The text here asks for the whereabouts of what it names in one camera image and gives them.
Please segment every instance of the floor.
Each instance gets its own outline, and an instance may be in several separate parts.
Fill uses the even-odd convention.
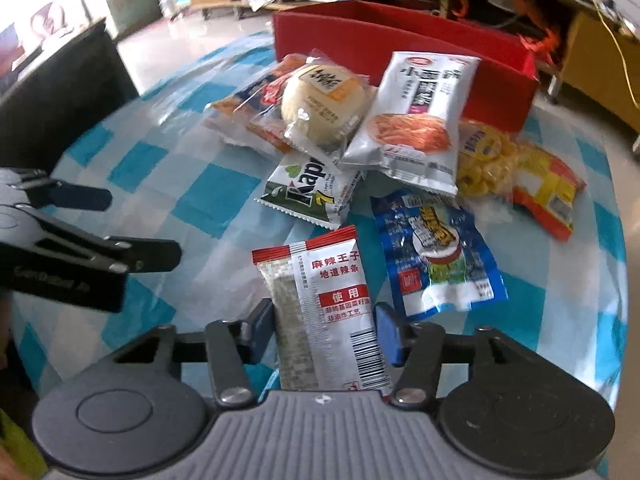
[[[198,59],[245,34],[270,27],[268,14],[237,21],[228,11],[219,11],[209,21],[199,14],[169,22],[157,22],[122,41],[118,49],[140,92],[169,76],[188,62]],[[616,407],[616,434],[609,448],[609,474],[613,480],[638,478],[640,461],[640,162],[631,154],[635,134],[613,115],[571,88],[563,88],[559,105],[542,97],[536,104],[553,110],[584,131],[599,137],[609,156],[614,188],[627,248],[630,323],[628,329],[622,388]]]

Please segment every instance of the checkered tablecloth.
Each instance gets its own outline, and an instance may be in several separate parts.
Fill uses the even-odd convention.
[[[172,238],[184,256],[173,272],[131,276],[120,314],[17,294],[15,341],[37,390],[46,392],[155,325],[174,323],[193,331],[215,319],[242,317],[266,295],[250,251],[323,232],[255,203],[274,162],[224,145],[198,126],[205,104],[225,97],[272,62],[269,34],[242,38],[162,81],[85,133],[65,154],[54,176],[107,187],[113,205],[103,213],[50,208],[53,215],[100,236]],[[557,242],[516,210],[507,222],[479,218],[510,299],[432,319],[452,332],[495,326],[613,405],[625,348],[627,291],[625,245],[607,157],[599,142],[536,108],[524,135],[559,155],[587,182],[577,200],[575,233],[568,243]],[[348,221],[357,227],[372,297],[388,299],[369,203],[377,178],[371,175],[357,190]],[[270,370],[258,372],[266,378]],[[463,367],[447,366],[443,388],[465,373]],[[185,376],[206,393],[204,365],[187,367]]]

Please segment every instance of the red and white snack package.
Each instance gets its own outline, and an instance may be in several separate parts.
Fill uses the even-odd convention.
[[[348,226],[253,252],[276,309],[283,389],[391,393],[356,238]]]

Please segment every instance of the ribbed gray surface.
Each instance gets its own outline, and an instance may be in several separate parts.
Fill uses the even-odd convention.
[[[51,472],[47,480],[68,479]],[[377,392],[270,392],[227,412],[203,444],[154,480],[498,480],[455,452],[431,419]],[[572,480],[595,480],[594,472]]]

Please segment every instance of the plastic bag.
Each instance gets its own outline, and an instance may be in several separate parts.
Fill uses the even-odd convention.
[[[507,299],[474,216],[455,200],[400,189],[371,206],[399,314],[418,320]]]
[[[325,57],[270,83],[236,110],[250,124],[337,171],[344,153],[374,94],[366,79]]]
[[[341,167],[379,170],[454,196],[458,122],[478,62],[469,56],[394,52]]]
[[[518,165],[518,145],[486,124],[462,120],[458,158],[458,192],[465,197],[489,194],[511,201]]]
[[[391,392],[356,238],[348,226],[253,252],[276,310],[284,389]]]
[[[306,56],[289,54],[275,67],[267,69],[258,76],[252,77],[235,93],[209,103],[205,107],[205,117],[201,126],[216,132],[224,142],[235,146],[247,146],[273,159],[280,159],[282,153],[291,148],[282,136],[274,135],[268,128],[253,124],[253,114],[247,116],[243,110],[249,104],[259,106],[265,87],[306,63]]]
[[[527,208],[536,221],[560,241],[574,232],[572,211],[586,183],[560,158],[531,142],[519,148],[513,203]]]
[[[302,218],[326,229],[337,229],[349,213],[359,171],[331,173],[304,153],[287,153],[269,177],[256,202]]]

